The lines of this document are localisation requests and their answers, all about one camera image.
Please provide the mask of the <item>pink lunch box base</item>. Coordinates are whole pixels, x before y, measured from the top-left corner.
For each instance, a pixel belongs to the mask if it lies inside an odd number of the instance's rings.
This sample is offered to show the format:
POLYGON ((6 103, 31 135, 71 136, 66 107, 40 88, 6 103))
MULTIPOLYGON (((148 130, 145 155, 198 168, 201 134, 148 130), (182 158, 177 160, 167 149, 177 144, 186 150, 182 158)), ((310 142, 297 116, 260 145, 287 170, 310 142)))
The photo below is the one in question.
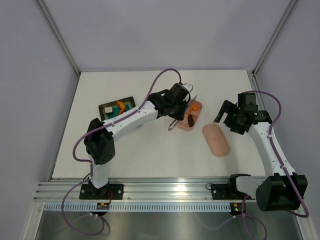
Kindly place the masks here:
POLYGON ((192 105, 197 105, 197 106, 199 107, 199 109, 198 109, 197 111, 192 111, 192 112, 189 112, 189 109, 188 109, 188 111, 184 113, 184 118, 183 118, 183 120, 178 121, 178 123, 177 123, 177 127, 180 128, 181 130, 191 131, 191 130, 195 127, 196 122, 197 122, 197 120, 198 120, 198 118, 199 118, 199 115, 201 114, 203 105, 202 105, 199 101, 197 101, 197 100, 195 100, 195 101, 191 104, 191 106, 192 106, 192 105), (197 117, 197 119, 196 119, 195 124, 194 124, 193 127, 189 127, 189 125, 188 125, 188 115, 193 115, 193 116, 196 116, 196 117, 197 117))

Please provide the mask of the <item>orange chicken drumstick toy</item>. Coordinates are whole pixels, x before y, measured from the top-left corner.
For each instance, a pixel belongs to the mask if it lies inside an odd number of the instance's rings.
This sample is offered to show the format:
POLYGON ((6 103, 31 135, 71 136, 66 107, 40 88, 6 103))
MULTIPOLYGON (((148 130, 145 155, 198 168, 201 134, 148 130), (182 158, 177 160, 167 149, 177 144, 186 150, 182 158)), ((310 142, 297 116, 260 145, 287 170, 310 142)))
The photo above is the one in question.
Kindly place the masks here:
POLYGON ((199 107, 196 104, 193 104, 190 108, 189 108, 189 112, 196 112, 199 109, 199 107))

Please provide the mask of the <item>metal tongs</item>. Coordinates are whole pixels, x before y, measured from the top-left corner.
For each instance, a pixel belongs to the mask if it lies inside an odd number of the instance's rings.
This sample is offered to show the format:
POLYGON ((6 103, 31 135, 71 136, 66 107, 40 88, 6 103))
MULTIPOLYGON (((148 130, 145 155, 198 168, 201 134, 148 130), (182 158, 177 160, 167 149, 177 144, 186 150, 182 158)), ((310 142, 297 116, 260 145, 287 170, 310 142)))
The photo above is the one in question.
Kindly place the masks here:
MULTIPOLYGON (((190 108, 190 106, 192 105, 192 103, 197 99, 197 94, 188 102, 188 105, 186 106, 186 109, 185 109, 185 113, 189 110, 189 108, 190 108)), ((177 125, 177 123, 178 123, 178 121, 179 120, 174 120, 170 125, 169 125, 169 127, 168 127, 168 131, 172 131, 174 128, 175 128, 175 126, 177 125)))

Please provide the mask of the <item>brown sea cucumber toy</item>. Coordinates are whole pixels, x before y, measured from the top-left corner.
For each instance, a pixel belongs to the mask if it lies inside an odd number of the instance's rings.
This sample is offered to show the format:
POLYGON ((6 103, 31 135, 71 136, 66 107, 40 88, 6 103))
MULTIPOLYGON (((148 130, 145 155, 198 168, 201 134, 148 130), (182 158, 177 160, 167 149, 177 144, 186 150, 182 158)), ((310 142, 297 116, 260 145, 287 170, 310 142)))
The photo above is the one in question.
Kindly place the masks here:
POLYGON ((190 128, 193 127, 195 125, 196 120, 197 120, 196 116, 189 114, 187 117, 188 126, 190 128))

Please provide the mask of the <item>pink lunch box lid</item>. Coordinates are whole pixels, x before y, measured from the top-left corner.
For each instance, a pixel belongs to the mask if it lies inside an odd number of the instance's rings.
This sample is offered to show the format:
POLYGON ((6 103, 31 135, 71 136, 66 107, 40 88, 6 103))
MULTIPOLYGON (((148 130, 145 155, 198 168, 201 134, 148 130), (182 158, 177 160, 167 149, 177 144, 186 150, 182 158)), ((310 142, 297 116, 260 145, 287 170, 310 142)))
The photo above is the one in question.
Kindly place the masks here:
POLYGON ((217 124, 208 124, 202 128, 202 134, 215 157, 223 157, 230 153, 231 147, 222 129, 217 124))

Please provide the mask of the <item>white rice ball toy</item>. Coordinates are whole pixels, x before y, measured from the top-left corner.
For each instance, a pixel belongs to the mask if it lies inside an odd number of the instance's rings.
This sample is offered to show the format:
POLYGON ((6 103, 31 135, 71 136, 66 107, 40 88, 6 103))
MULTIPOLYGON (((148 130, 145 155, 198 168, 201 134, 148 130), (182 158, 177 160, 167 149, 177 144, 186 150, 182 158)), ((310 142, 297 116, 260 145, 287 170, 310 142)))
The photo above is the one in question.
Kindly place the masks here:
POLYGON ((112 108, 112 107, 105 107, 105 108, 104 108, 104 112, 105 112, 106 114, 111 114, 111 113, 113 112, 113 108, 112 108))

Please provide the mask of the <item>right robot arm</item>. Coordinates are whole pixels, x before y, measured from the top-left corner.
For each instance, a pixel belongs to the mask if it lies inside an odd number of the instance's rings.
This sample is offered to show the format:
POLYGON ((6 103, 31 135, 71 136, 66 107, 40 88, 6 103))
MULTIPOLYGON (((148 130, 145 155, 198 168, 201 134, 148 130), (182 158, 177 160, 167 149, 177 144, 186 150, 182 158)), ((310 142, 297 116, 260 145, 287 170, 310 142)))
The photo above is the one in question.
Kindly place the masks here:
POLYGON ((256 90, 239 93, 237 103, 225 100, 214 123, 226 115, 223 123, 231 132, 249 134, 262 160, 265 180, 244 173, 232 174, 223 189, 232 198, 245 195, 255 199, 261 211, 287 211, 308 218, 310 213, 304 202, 307 178, 297 174, 286 159, 274 131, 279 118, 271 119, 266 110, 259 109, 257 93, 256 90))

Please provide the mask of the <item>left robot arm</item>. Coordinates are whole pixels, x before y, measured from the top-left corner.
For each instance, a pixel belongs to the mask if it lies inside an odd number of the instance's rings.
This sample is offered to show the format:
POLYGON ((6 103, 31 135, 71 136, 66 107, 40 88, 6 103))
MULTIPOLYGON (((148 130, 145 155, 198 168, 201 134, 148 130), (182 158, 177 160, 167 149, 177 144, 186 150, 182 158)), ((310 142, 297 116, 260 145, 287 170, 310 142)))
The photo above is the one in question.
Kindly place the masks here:
POLYGON ((90 193, 97 199, 108 194, 110 161, 116 155, 115 143, 135 128, 161 117, 176 121, 184 118, 191 101, 193 85, 176 83, 171 89, 155 92, 138 105, 123 114, 105 121, 93 119, 84 138, 84 145, 92 162, 90 193))

